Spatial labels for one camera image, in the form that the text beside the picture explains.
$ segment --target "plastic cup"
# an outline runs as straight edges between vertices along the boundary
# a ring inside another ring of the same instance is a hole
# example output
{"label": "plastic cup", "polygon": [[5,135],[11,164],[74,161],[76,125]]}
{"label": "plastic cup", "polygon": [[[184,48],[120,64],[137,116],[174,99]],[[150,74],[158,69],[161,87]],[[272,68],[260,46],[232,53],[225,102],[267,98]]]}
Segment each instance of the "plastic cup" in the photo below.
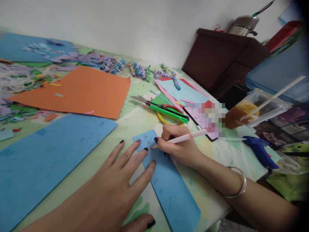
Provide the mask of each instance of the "plastic cup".
{"label": "plastic cup", "polygon": [[225,127],[228,129],[234,129],[253,122],[260,117],[271,115],[284,108],[288,109],[291,107],[290,103],[275,98],[269,104],[253,114],[257,107],[271,97],[272,95],[270,93],[254,88],[254,90],[251,91],[242,101],[226,113],[224,119]]}

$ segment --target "white wall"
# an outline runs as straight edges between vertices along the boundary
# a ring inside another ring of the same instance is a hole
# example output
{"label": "white wall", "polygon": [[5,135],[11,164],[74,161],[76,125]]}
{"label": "white wall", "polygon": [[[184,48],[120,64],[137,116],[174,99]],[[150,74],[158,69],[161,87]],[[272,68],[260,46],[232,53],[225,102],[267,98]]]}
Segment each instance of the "white wall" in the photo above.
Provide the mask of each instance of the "white wall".
{"label": "white wall", "polygon": [[[0,0],[0,26],[72,41],[108,52],[182,67],[196,30],[224,29],[270,0]],[[281,28],[290,0],[276,0],[260,15],[261,42]]]}

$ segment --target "left hand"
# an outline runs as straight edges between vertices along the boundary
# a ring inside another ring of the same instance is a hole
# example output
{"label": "left hand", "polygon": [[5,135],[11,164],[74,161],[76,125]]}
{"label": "left hand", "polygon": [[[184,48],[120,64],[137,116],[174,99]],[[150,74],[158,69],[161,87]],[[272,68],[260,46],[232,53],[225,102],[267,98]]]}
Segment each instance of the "left hand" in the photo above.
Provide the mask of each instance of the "left hand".
{"label": "left hand", "polygon": [[124,146],[120,142],[103,163],[99,171],[59,207],[33,222],[23,232],[32,231],[145,231],[154,225],[152,215],[143,214],[121,228],[130,209],[146,188],[155,171],[155,161],[130,186],[129,179],[147,155],[147,150],[134,150],[141,141],[134,142],[117,161]]}

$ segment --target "yellow scissors handle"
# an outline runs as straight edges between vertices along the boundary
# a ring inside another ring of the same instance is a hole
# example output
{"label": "yellow scissors handle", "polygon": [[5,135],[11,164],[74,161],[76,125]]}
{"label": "yellow scissors handle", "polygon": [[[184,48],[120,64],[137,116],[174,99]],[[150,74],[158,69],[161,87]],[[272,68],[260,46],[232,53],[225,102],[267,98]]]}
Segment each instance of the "yellow scissors handle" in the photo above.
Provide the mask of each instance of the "yellow scissors handle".
{"label": "yellow scissors handle", "polygon": [[162,117],[162,115],[158,112],[158,111],[156,111],[156,113],[157,113],[157,116],[158,116],[158,118],[159,118],[159,120],[163,123],[163,124],[169,124],[167,121],[165,121],[165,119]]}

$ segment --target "finger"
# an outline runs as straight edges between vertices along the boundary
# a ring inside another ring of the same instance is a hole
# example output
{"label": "finger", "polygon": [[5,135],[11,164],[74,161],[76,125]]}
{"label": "finger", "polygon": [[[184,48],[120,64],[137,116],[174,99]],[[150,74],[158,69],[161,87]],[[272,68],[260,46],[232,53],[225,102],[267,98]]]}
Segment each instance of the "finger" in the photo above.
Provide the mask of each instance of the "finger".
{"label": "finger", "polygon": [[136,198],[142,194],[155,172],[155,160],[151,161],[142,175],[131,185],[132,197]]}
{"label": "finger", "polygon": [[113,149],[113,151],[110,153],[110,155],[107,157],[107,159],[105,160],[105,162],[103,163],[102,167],[100,168],[100,170],[106,170],[108,169],[110,166],[113,165],[113,163],[115,162],[119,152],[121,151],[121,149],[123,149],[125,145],[124,140],[121,140],[119,144],[117,144],[117,146]]}
{"label": "finger", "polygon": [[122,227],[120,232],[144,232],[155,224],[155,219],[150,214],[142,214],[133,222]]}
{"label": "finger", "polygon": [[175,154],[176,152],[178,152],[181,149],[176,144],[169,143],[169,142],[167,142],[164,139],[159,138],[159,137],[157,137],[157,138],[158,138],[157,145],[158,145],[158,147],[161,151],[164,151],[168,154]]}
{"label": "finger", "polygon": [[138,139],[119,157],[113,166],[117,169],[122,169],[129,161],[133,151],[141,144],[141,140]]}
{"label": "finger", "polygon": [[130,179],[139,166],[139,164],[144,160],[148,153],[148,148],[144,148],[141,152],[137,153],[132,159],[129,160],[129,162],[124,166],[122,169],[125,173],[128,179]]}
{"label": "finger", "polygon": [[177,125],[163,125],[163,136],[161,136],[162,139],[165,141],[168,141],[170,137],[173,135],[174,137],[179,137],[185,134],[190,133],[190,130],[188,127],[180,127]]}

